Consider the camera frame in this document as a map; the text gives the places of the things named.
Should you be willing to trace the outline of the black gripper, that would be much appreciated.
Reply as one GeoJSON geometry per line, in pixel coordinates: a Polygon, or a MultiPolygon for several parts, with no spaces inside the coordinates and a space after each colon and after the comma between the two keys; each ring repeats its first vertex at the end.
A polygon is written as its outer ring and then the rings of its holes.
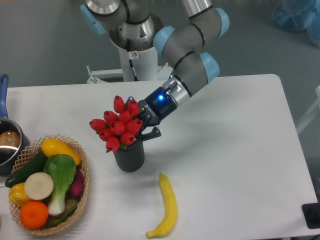
{"type": "Polygon", "coordinates": [[[134,97],[129,96],[126,103],[130,102],[138,103],[140,107],[137,118],[142,121],[141,129],[144,130],[147,127],[154,126],[151,132],[140,134],[137,137],[141,142],[161,137],[162,133],[157,125],[178,108],[172,97],[161,86],[139,102],[134,97]]]}

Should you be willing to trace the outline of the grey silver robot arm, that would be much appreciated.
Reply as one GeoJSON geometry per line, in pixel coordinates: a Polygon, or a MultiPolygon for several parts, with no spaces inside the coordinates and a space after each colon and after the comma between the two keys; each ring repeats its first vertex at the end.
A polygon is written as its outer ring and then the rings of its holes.
{"type": "Polygon", "coordinates": [[[168,80],[139,102],[142,127],[152,127],[138,136],[141,141],[159,137],[160,122],[220,73],[216,60],[200,49],[228,30],[228,15],[210,0],[184,0],[182,6],[189,24],[181,30],[163,26],[148,0],[87,0],[80,6],[89,27],[108,33],[118,48],[126,82],[155,80],[158,57],[172,68],[168,80]]]}

